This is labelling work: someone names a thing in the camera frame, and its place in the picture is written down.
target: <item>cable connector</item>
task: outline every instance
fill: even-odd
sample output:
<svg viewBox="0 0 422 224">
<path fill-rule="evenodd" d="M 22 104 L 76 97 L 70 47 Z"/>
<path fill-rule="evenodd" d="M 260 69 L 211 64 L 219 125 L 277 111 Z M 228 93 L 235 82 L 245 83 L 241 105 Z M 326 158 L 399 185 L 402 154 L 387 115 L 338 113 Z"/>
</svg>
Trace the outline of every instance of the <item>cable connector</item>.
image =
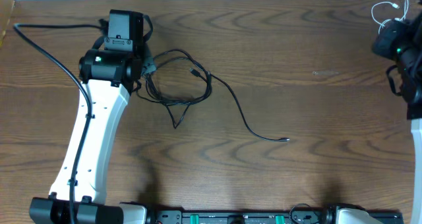
<svg viewBox="0 0 422 224">
<path fill-rule="evenodd" d="M 189 71 L 196 77 L 200 76 L 200 72 L 198 72 L 197 70 L 195 70 L 193 68 L 189 69 Z"/>
</svg>

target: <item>wooden table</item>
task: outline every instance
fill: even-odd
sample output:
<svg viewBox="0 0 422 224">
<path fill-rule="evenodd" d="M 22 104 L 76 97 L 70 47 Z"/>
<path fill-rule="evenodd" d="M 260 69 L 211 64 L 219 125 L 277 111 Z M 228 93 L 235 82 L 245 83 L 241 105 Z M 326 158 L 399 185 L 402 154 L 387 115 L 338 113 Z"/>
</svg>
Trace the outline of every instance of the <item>wooden table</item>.
<svg viewBox="0 0 422 224">
<path fill-rule="evenodd" d="M 95 24 L 110 9 L 148 13 L 153 54 L 187 50 L 231 85 L 252 129 L 291 138 L 273 143 L 249 134 L 216 80 L 177 130 L 163 106 L 133 96 L 111 156 L 109 205 L 288 210 L 299 202 L 350 202 L 400 210 L 409 222 L 415 164 L 406 105 L 390 93 L 384 72 L 392 62 L 371 53 L 378 26 L 370 11 L 380 1 L 19 1 L 11 24 Z M 419 12 L 416 1 L 409 16 Z M 388 5 L 376 13 L 401 16 Z M 89 29 L 24 31 L 75 74 L 99 36 Z M 24 223 L 32 197 L 47 197 L 63 162 L 78 90 L 11 25 L 0 59 L 0 222 Z M 189 68 L 160 69 L 160 89 L 199 95 L 204 83 Z"/>
</svg>

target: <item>wood grain surface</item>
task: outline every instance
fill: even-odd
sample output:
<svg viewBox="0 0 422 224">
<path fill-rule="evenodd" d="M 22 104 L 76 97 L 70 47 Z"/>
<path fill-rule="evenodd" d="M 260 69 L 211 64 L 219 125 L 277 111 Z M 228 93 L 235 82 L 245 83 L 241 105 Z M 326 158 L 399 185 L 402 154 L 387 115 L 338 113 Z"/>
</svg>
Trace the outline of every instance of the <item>wood grain surface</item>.
<svg viewBox="0 0 422 224">
<path fill-rule="evenodd" d="M 392 62 L 371 53 L 371 7 L 404 0 L 19 1 L 11 25 L 95 24 L 110 9 L 149 14 L 153 54 L 187 50 L 235 90 L 257 133 L 243 126 L 227 89 L 192 106 L 174 130 L 166 109 L 133 96 L 115 139 L 107 204 L 138 201 L 187 210 L 288 210 L 350 202 L 400 210 L 413 201 L 414 150 L 406 105 L 390 93 Z M 410 0 L 409 17 L 416 2 Z M 402 11 L 376 9 L 381 19 Z M 63 162 L 78 90 L 11 25 L 0 50 L 0 222 L 29 223 Z M 25 32 L 75 74 L 96 30 Z M 204 83 L 187 63 L 155 78 L 163 93 L 195 96 Z M 182 107 L 174 108 L 178 117 Z"/>
</svg>

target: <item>green connector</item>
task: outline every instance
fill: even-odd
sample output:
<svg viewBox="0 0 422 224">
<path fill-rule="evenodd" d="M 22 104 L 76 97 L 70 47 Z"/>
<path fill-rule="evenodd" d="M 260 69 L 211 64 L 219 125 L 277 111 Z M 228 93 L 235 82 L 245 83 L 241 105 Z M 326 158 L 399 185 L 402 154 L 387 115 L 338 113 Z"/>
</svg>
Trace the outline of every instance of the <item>green connector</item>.
<svg viewBox="0 0 422 224">
<path fill-rule="evenodd" d="M 199 224 L 199 215 L 191 215 L 191 224 Z"/>
<path fill-rule="evenodd" d="M 286 223 L 284 222 L 284 216 L 282 216 L 282 215 L 277 215 L 277 216 L 276 216 L 276 224 L 286 224 Z"/>
</svg>

